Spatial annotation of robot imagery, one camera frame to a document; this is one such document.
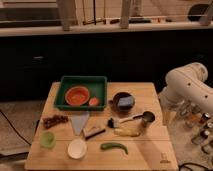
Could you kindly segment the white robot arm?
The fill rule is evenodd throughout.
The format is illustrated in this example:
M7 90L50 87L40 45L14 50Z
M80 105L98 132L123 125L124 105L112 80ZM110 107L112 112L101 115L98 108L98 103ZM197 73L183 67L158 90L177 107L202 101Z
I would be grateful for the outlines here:
M166 74L166 86L158 94L164 125L169 124L171 111L180 111L188 102L213 115L213 88L205 84L207 78L207 68L198 62L172 69Z

